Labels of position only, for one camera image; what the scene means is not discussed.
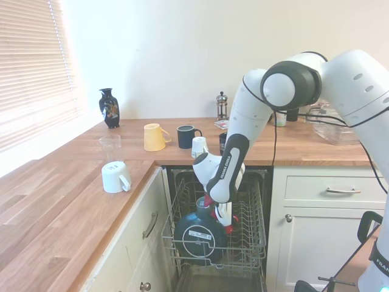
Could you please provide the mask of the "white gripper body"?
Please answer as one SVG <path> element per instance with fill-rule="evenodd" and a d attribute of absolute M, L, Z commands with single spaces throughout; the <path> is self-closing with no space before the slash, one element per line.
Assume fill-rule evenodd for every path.
<path fill-rule="evenodd" d="M 232 202 L 218 203 L 215 207 L 216 218 L 224 227 L 232 225 L 232 210 Z"/>

